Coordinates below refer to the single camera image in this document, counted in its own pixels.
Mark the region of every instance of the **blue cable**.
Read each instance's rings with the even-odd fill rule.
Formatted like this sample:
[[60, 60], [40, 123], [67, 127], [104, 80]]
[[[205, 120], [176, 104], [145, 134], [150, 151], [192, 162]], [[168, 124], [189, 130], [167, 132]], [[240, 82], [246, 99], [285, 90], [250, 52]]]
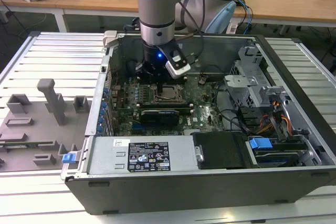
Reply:
[[245, 5], [245, 3], [244, 3], [242, 0], [238, 0], [238, 1], [242, 4], [242, 6], [245, 8], [245, 10], [246, 10], [247, 13], [248, 13], [247, 27], [246, 27], [246, 29], [245, 29], [245, 31], [244, 31], [244, 34], [246, 34], [246, 33], [247, 33], [247, 30], [248, 30], [248, 27], [249, 27], [249, 25], [251, 24], [251, 20], [250, 20], [250, 12], [249, 12], [249, 8]]

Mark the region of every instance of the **floor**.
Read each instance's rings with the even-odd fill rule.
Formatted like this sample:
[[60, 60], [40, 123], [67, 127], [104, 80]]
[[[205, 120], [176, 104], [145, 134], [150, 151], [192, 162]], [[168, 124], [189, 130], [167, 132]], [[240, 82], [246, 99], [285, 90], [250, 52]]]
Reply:
[[[22, 42], [27, 37], [15, 17], [8, 14], [9, 22], [0, 25], [0, 72], [10, 61]], [[56, 21], [51, 14], [39, 13], [15, 13], [15, 16], [28, 31], [58, 31]], [[105, 28], [100, 28], [99, 19], [96, 16], [67, 15], [66, 20], [71, 32], [101, 33], [105, 30], [122, 30], [125, 24], [131, 23], [130, 17], [104, 17]], [[288, 33], [279, 35], [281, 27], [277, 25], [252, 25], [250, 34], [261, 34], [265, 37], [299, 38], [311, 52], [321, 59], [332, 41], [336, 40], [336, 29], [331, 28], [331, 34], [327, 28], [302, 27], [297, 31], [296, 27], [290, 27]], [[237, 33], [241, 34], [245, 30], [241, 28]], [[335, 58], [328, 54], [323, 64], [330, 68]]]

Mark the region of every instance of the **yellow wire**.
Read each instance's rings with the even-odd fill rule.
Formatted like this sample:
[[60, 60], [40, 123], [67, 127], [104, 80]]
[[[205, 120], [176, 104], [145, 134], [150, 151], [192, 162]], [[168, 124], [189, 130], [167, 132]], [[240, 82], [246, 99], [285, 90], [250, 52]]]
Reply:
[[288, 133], [290, 133], [290, 128], [289, 128], [289, 122], [287, 120], [287, 118], [284, 118], [284, 117], [281, 117], [282, 119], [284, 119], [286, 121], [286, 124], [287, 124], [287, 131]]
[[271, 127], [273, 127], [273, 125], [270, 123], [270, 124], [268, 124], [265, 128], [263, 128], [263, 129], [261, 129], [260, 131], [258, 131], [257, 134], [262, 133], [262, 132], [268, 130], [269, 128], [271, 128]]

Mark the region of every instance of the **wooden desk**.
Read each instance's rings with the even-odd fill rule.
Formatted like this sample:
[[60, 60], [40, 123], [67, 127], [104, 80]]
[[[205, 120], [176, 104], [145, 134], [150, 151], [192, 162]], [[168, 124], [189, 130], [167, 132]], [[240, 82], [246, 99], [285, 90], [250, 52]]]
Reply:
[[[17, 12], [53, 13], [60, 31], [68, 31], [64, 14], [138, 16], [137, 0], [3, 1]], [[246, 3], [253, 9], [253, 23], [336, 27], [336, 0], [246, 0]], [[231, 24], [240, 23], [243, 16], [243, 8], [238, 7]]]
[[[336, 0], [246, 0], [253, 9], [253, 23], [336, 27]], [[238, 7], [233, 23], [244, 9]]]

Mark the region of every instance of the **motherboard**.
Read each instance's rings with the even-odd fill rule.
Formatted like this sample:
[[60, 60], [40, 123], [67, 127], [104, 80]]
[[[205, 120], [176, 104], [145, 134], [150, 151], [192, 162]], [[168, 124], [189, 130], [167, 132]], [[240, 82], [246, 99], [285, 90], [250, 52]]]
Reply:
[[190, 135], [222, 131], [215, 105], [218, 82], [189, 74], [183, 81], [140, 83], [137, 78], [111, 86], [109, 110], [114, 136]]

